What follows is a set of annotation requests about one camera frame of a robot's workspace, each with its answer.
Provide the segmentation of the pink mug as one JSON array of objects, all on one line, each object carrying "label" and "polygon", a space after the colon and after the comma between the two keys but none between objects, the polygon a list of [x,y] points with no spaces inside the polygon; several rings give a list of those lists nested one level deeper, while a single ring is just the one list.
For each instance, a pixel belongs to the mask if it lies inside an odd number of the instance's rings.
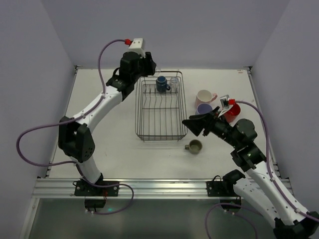
[{"label": "pink mug", "polygon": [[198,91],[195,99],[195,108],[200,104],[211,104],[214,100],[217,99],[216,93],[211,93],[209,90],[200,90]]}]

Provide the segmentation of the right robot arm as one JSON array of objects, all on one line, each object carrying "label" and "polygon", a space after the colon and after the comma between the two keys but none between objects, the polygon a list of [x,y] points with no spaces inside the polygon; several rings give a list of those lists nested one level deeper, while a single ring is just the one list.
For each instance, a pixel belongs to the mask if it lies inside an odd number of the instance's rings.
[{"label": "right robot arm", "polygon": [[218,116],[219,108],[182,121],[194,135],[213,133],[233,147],[240,170],[223,176],[223,186],[244,198],[273,228],[278,239],[308,239],[319,227],[319,214],[305,208],[287,189],[255,144],[254,124],[240,119],[234,125]]}]

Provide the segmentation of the beige mug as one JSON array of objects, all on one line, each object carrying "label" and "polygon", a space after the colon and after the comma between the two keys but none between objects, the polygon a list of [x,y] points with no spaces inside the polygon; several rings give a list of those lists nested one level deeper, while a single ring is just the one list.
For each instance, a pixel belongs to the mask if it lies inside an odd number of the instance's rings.
[{"label": "beige mug", "polygon": [[191,140],[187,145],[184,146],[184,149],[190,152],[191,154],[199,154],[203,148],[201,141],[197,139]]}]

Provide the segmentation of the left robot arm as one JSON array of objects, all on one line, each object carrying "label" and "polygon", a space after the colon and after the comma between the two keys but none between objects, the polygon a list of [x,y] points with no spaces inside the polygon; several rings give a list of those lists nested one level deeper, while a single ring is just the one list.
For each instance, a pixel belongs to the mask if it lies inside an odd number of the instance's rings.
[{"label": "left robot arm", "polygon": [[152,54],[125,52],[120,66],[104,85],[105,89],[84,110],[72,118],[60,120],[58,147],[74,162],[83,178],[95,184],[102,179],[93,158],[95,143],[92,132],[99,122],[134,90],[140,77],[152,76],[156,71]]}]

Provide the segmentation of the lavender cup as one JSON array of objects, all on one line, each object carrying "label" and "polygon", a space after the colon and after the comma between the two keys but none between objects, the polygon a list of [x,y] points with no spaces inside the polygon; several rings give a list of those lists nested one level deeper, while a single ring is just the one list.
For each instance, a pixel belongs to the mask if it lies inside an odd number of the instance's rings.
[{"label": "lavender cup", "polygon": [[207,113],[211,112],[212,110],[213,110],[213,108],[210,104],[202,103],[196,107],[195,114],[196,115],[203,115],[203,114],[207,114]]}]

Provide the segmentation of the red mug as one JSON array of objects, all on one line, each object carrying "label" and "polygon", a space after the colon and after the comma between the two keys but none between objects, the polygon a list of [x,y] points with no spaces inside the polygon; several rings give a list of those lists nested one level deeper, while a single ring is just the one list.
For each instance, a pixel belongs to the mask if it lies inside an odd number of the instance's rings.
[{"label": "red mug", "polygon": [[239,116],[240,113],[241,113],[240,106],[238,104],[234,104],[232,108],[224,114],[224,117],[228,123],[232,123],[233,121],[236,120],[236,118]]}]

